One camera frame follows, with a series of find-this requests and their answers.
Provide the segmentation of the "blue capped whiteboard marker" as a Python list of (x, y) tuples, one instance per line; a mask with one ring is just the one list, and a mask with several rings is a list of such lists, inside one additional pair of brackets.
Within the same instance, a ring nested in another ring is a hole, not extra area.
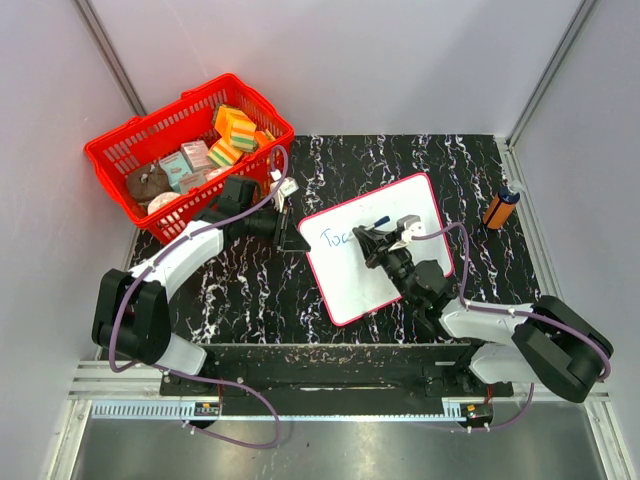
[(383, 216), (383, 217), (377, 219), (376, 221), (366, 225), (365, 229), (366, 230), (377, 229), (377, 228), (387, 224), (389, 221), (390, 221), (390, 217), (389, 216)]

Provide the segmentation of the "pink framed whiteboard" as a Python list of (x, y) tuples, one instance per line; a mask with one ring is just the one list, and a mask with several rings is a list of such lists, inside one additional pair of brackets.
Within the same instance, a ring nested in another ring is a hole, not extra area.
[[(390, 221), (377, 229), (390, 231), (406, 215), (418, 215), (426, 235), (443, 228), (431, 181), (425, 173), (347, 200), (299, 223), (300, 233), (311, 246), (307, 253), (309, 265), (334, 325), (345, 326), (400, 299), (381, 267), (365, 266), (352, 229), (389, 216)], [(407, 246), (413, 262), (435, 261), (443, 274), (450, 276), (454, 266), (448, 241), (442, 235), (429, 240), (425, 236), (415, 237)]]

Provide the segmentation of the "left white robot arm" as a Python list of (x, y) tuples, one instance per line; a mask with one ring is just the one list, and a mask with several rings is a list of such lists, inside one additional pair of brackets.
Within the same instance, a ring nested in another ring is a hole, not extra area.
[(182, 384), (195, 395), (211, 392), (217, 381), (207, 365), (206, 351), (173, 333), (169, 302), (177, 290), (206, 262), (243, 237), (261, 237), (282, 252), (308, 252), (286, 203), (298, 189), (281, 177), (269, 194), (255, 202), (254, 180), (233, 175), (221, 194), (200, 210), (177, 238), (153, 257), (128, 271), (109, 270), (102, 278), (92, 327), (92, 340), (106, 349), (112, 370), (155, 366), (182, 373)]

